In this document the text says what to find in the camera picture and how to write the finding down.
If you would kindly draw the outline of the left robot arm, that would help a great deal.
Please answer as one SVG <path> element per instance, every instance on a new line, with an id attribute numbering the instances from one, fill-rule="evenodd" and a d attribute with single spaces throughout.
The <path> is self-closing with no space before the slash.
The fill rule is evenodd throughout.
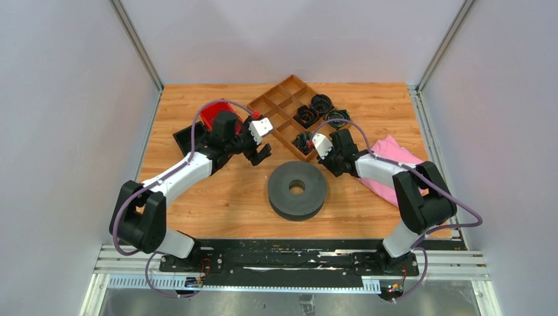
<path id="1" fill-rule="evenodd" d="M 202 262 L 201 244 L 168 227 L 167 209 L 194 184 L 222 169 L 234 155 L 244 155 L 253 166 L 270 157 L 271 146 L 263 144 L 263 139 L 273 130 L 270 119 L 264 116 L 250 115 L 240 120 L 231 111 L 221 111 L 211 127 L 196 122 L 175 133 L 184 158 L 153 178 L 141 183 L 129 180 L 120 188 L 109 232 L 114 243 L 123 241 L 135 249 L 118 248 L 118 252 L 125 256 L 138 252 L 165 254 L 176 258 L 184 271 L 196 271 Z"/>

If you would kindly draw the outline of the black cable spool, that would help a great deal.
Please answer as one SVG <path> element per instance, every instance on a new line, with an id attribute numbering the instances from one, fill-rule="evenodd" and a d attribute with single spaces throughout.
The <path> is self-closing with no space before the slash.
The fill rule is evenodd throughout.
<path id="1" fill-rule="evenodd" d="M 277 167 L 267 182 L 274 212 L 289 221 L 306 221 L 322 209 L 328 193 L 324 175 L 310 163 L 290 161 Z"/>

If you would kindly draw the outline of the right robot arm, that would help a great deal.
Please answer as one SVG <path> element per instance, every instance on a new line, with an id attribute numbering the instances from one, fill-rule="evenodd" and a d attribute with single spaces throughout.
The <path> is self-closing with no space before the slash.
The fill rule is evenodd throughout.
<path id="1" fill-rule="evenodd" d="M 376 250 L 376 266 L 384 274 L 400 269 L 413 245 L 429 229 L 444 224 L 457 212 L 445 181 L 430 161 L 406 165 L 371 150 L 360 151 L 348 130 L 329 136 L 316 133 L 311 143 L 318 163 L 334 176 L 350 174 L 394 190 L 401 220 Z"/>

